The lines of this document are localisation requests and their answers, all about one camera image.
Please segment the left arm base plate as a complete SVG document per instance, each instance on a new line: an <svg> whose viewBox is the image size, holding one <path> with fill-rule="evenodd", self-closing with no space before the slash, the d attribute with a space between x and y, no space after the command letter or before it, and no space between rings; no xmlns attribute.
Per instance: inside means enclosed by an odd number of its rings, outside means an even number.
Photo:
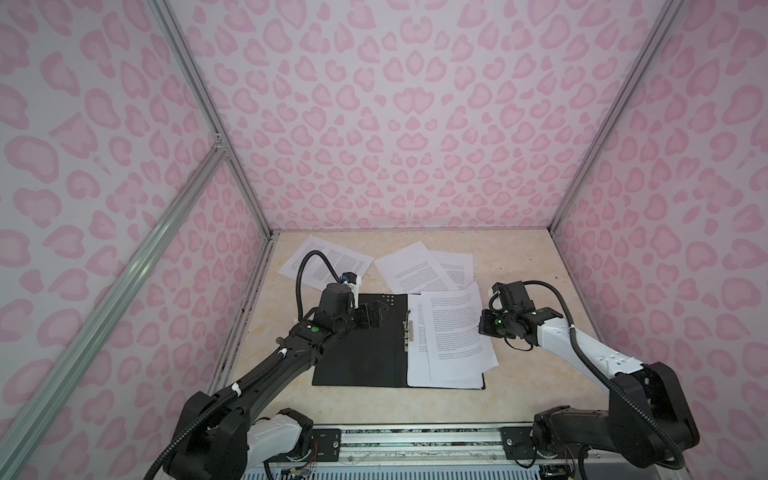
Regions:
<svg viewBox="0 0 768 480"><path fill-rule="evenodd" d="M337 428L313 428L310 434L302 435L298 445L287 454L270 459L277 463L337 462L340 457L342 431Z"/></svg>

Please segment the black file folder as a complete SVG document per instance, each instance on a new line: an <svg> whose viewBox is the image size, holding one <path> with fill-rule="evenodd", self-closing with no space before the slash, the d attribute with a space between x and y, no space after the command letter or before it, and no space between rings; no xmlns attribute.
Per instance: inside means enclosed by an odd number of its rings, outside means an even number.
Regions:
<svg viewBox="0 0 768 480"><path fill-rule="evenodd" d="M389 311L381 328L355 330L314 368L314 386L411 388L403 321L409 294L362 294L361 301L381 301Z"/></svg>

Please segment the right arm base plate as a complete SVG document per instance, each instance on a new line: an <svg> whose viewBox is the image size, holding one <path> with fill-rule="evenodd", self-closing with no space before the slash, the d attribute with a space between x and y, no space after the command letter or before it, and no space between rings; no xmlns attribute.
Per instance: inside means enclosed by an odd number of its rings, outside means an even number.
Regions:
<svg viewBox="0 0 768 480"><path fill-rule="evenodd" d="M534 446L531 426L503 426L499 428L501 446L507 460L527 465L545 460L575 461L578 445L568 445L558 452L546 452Z"/></svg>

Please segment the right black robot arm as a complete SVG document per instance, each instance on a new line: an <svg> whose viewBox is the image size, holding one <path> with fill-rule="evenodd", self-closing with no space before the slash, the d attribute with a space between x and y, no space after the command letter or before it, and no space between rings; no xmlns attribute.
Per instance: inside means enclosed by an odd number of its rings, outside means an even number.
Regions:
<svg viewBox="0 0 768 480"><path fill-rule="evenodd" d="M608 397L603 410L568 405L537 413L530 448L554 458L575 446L582 467L594 450L617 453L637 468L685 467L684 453L700 434L674 370L663 362L626 356L577 328L564 296L537 280L496 283L482 311L480 334L505 343L519 339L568 362Z"/></svg>

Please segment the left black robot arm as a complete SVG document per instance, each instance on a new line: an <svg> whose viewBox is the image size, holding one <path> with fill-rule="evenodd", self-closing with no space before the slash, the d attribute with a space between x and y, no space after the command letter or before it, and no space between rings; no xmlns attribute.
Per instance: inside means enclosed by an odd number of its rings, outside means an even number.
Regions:
<svg viewBox="0 0 768 480"><path fill-rule="evenodd" d="M259 414L350 333L382 327L389 308L378 299L361 299L349 281L328 284L318 306L299 311L265 360L214 394L198 392L186 401L172 440L146 478L164 472L173 479L239 479L276 455L302 454L308 448L308 418L292 410L270 420Z"/></svg>

